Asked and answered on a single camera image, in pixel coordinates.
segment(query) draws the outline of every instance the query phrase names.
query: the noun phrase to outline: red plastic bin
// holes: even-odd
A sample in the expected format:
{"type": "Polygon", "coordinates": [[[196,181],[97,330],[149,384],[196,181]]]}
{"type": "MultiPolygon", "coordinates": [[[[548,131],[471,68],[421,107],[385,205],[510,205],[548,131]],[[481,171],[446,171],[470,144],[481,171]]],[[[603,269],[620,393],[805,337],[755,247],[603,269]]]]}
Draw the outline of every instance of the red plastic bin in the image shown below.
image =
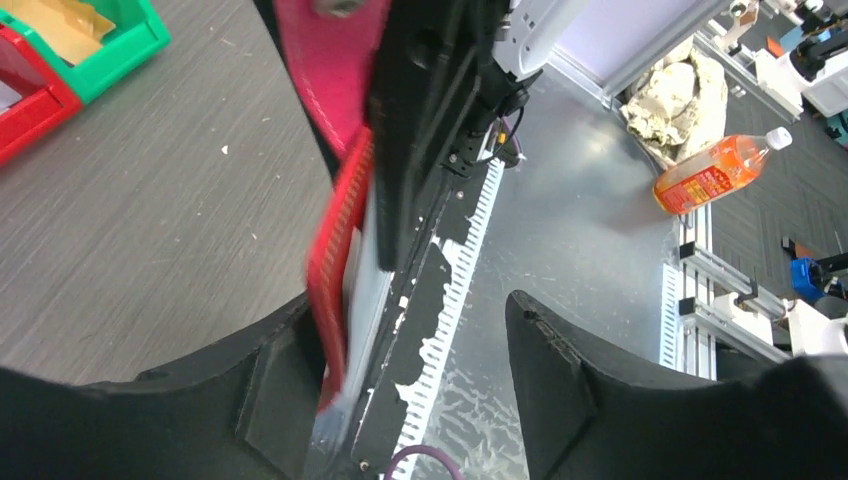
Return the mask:
{"type": "Polygon", "coordinates": [[[22,97],[0,114],[0,165],[83,106],[35,49],[3,25],[0,25],[0,81],[22,97]]]}

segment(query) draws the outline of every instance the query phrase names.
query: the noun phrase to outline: white panel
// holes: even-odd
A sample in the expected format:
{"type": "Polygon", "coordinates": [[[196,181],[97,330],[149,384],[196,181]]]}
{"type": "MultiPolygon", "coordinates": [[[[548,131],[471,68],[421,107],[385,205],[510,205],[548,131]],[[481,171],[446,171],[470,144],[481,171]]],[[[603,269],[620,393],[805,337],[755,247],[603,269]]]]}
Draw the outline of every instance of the white panel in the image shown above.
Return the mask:
{"type": "Polygon", "coordinates": [[[522,0],[512,12],[507,38],[495,44],[498,65],[516,80],[536,73],[557,40],[590,0],[522,0]]]}
{"type": "Polygon", "coordinates": [[[804,97],[825,117],[848,110],[848,52],[828,59],[816,79],[807,85],[802,91],[804,97]]]}
{"type": "Polygon", "coordinates": [[[557,45],[604,85],[698,0],[592,0],[557,45]]]}

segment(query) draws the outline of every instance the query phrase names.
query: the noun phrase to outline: white ruler scale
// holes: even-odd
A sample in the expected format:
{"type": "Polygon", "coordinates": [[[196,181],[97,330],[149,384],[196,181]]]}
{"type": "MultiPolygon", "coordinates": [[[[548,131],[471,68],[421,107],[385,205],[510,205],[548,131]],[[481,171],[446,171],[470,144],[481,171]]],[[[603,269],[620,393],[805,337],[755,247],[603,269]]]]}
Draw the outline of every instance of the white ruler scale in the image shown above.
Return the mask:
{"type": "MultiPolygon", "coordinates": [[[[469,219],[471,227],[464,244],[452,240],[442,240],[433,236],[431,241],[442,250],[442,254],[451,265],[451,282],[444,295],[444,309],[439,313],[439,326],[433,338],[424,339],[419,353],[424,359],[424,369],[418,380],[412,385],[397,385],[400,398],[407,402],[406,419],[403,422],[394,453],[410,445],[418,445],[424,440],[424,432],[430,420],[430,413],[439,393],[439,385],[450,355],[451,343],[459,325],[465,297],[471,286],[471,277],[483,246],[483,237],[492,216],[495,199],[503,177],[503,163],[494,160],[489,166],[477,209],[469,219]]],[[[405,458],[397,470],[395,480],[409,480],[415,469],[417,455],[405,458]]]]}
{"type": "Polygon", "coordinates": [[[659,364],[677,369],[679,356],[678,335],[680,330],[680,300],[681,274],[678,267],[663,265],[662,306],[660,307],[660,359],[659,364]]]}

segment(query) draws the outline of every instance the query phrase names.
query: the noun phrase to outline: green plastic bin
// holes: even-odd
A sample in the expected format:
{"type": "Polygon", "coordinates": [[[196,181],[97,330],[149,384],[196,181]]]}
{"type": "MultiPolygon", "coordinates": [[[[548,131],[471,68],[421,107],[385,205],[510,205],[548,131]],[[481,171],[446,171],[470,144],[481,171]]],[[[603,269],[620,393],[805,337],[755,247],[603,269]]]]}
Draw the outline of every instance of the green plastic bin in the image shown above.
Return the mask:
{"type": "Polygon", "coordinates": [[[0,10],[0,22],[17,31],[65,80],[84,104],[89,104],[126,74],[165,48],[168,30],[147,0],[85,0],[115,24],[103,37],[103,48],[77,66],[70,66],[33,29],[0,10]]]}

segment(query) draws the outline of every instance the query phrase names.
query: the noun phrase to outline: orange juice bottle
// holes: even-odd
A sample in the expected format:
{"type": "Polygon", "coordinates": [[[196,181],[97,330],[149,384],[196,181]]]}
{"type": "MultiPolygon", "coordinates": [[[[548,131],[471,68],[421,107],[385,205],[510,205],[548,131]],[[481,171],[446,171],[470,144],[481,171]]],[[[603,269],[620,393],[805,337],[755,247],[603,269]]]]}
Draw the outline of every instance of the orange juice bottle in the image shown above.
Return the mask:
{"type": "Polygon", "coordinates": [[[724,137],[663,173],[654,184],[654,197],[668,213],[689,213],[753,182],[769,153],[791,143],[792,135],[783,127],[762,137],[724,137]]]}

